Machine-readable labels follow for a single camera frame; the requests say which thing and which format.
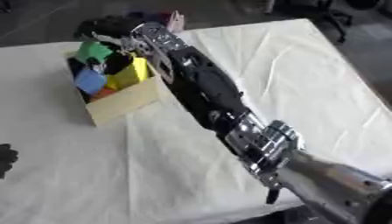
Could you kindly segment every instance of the office chair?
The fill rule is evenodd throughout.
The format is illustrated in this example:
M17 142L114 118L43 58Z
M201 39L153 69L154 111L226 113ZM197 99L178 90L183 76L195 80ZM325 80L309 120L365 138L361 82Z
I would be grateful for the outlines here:
M369 10L374 8L380 0L346 0L348 5L356 10ZM285 0L285 11L296 17L309 18L315 23L327 22L338 31L339 43L347 40L347 28L353 24L353 16L342 10L333 9L333 0L318 0L315 5L296 4L291 0Z
M11 3L9 0L0 0L0 11L1 12L11 11Z

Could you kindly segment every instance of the white tablecloth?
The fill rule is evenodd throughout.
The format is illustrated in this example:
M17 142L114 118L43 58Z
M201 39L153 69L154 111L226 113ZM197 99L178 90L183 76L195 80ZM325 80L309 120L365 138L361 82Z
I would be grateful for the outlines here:
M392 172L392 117L307 20L181 33L245 90L264 123L286 121L308 151L375 174ZM161 101L128 116L132 223L226 223L298 203L267 189L158 83Z
M323 158L392 171L390 113L309 22L181 35L247 90L265 123L285 120ZM0 143L20 152L0 181L1 223L222 223L298 203L284 192L265 206L266 189L162 83L161 101L93 127L64 61L77 45L0 49Z
M78 45L0 49L0 143L19 151L0 223L128 223L125 122L91 123L64 59Z

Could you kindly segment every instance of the robot forearm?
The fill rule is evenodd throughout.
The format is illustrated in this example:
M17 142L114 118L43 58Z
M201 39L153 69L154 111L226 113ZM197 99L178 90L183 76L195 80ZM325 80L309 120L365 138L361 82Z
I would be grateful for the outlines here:
M274 203L279 190L287 188L336 224L392 220L388 212L392 213L391 182L316 159L305 151L300 135L284 122L263 126L242 103L242 92L228 76L161 24L140 24L122 33L129 34L122 37L128 39L125 42L134 43L136 51L162 74L167 87L199 124L214 131L270 189L267 203Z

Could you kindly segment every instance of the blue block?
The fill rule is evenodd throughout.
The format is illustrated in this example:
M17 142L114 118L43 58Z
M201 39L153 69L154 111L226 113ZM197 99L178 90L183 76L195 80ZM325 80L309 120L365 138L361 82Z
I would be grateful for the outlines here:
M83 68L75 79L76 86L89 95L99 92L106 84L106 77L91 70L88 67Z

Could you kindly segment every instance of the green block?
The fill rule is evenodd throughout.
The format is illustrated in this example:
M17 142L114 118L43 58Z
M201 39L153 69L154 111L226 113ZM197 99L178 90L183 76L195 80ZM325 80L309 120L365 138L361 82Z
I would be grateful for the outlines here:
M105 45L101 45L99 42L86 41L81 44L75 58L85 64L88 58L96 58L100 63L103 63L106 57L112 52L112 50L108 49Z

